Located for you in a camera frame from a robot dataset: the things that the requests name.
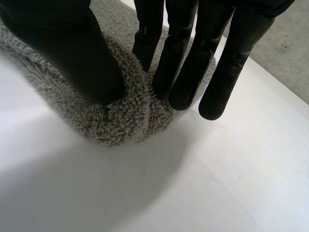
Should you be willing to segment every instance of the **gray plush fabric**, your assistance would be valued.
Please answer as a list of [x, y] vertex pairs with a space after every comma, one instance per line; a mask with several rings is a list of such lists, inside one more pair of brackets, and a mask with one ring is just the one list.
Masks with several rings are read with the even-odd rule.
[[[91, 9], [123, 70], [127, 87], [125, 96], [109, 106], [89, 102], [75, 91], [51, 64], [15, 38], [1, 21], [0, 48], [47, 104], [82, 136], [105, 146], [143, 141], [166, 129], [178, 115], [167, 102], [157, 100], [151, 89], [168, 30], [163, 28], [152, 67], [146, 74], [131, 53], [139, 27], [135, 11], [119, 0], [92, 0]], [[198, 96], [204, 92], [214, 69], [213, 60]]]

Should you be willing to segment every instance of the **black rubber finger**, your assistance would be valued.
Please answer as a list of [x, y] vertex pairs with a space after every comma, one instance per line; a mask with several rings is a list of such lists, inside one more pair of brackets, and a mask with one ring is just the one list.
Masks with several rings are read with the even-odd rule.
[[199, 105], [202, 117], [216, 120], [223, 114], [254, 45], [274, 21], [274, 18], [236, 9], [224, 51]]
[[164, 0], [134, 0], [134, 3], [140, 26], [132, 52], [147, 72], [162, 32]]
[[222, 61], [218, 64], [199, 104], [199, 113], [207, 120], [217, 120], [221, 117], [239, 77], [240, 72], [233, 75], [225, 69], [229, 69], [226, 62]]
[[79, 92], [110, 104], [124, 92], [123, 75], [89, 9], [84, 23], [67, 29], [35, 27], [14, 21], [0, 7], [6, 27], [33, 48]]
[[174, 109], [191, 106], [233, 11], [232, 6], [217, 1], [200, 1], [196, 36], [169, 95]]
[[168, 98], [187, 49], [197, 11], [197, 0], [167, 0], [166, 7], [169, 36], [153, 79], [154, 92], [161, 100]]

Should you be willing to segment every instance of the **gray fuzzy cloth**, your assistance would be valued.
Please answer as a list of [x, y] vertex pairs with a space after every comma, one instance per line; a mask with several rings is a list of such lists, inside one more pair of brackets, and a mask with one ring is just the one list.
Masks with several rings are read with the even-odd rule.
[[[82, 136], [105, 146], [143, 141], [166, 129], [178, 115], [166, 101], [157, 100], [151, 89], [168, 29], [163, 28], [152, 67], [146, 74], [131, 53], [139, 28], [136, 12], [119, 0], [92, 0], [91, 9], [126, 82], [125, 96], [109, 106], [89, 102], [75, 91], [51, 64], [14, 37], [1, 21], [0, 48], [47, 104]], [[214, 70], [213, 60], [198, 96], [204, 92]]]

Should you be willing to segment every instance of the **white surface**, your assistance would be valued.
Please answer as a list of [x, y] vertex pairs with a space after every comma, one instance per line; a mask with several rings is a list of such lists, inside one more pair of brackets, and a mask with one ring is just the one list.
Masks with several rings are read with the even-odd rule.
[[117, 149], [78, 137], [3, 58], [0, 74], [1, 232], [309, 231], [309, 106], [254, 61], [219, 120], [195, 105]]

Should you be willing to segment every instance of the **gray floor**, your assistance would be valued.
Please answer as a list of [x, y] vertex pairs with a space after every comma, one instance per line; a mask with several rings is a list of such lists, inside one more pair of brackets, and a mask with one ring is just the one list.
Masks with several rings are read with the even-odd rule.
[[296, 0], [277, 17], [251, 58], [309, 104], [309, 1]]

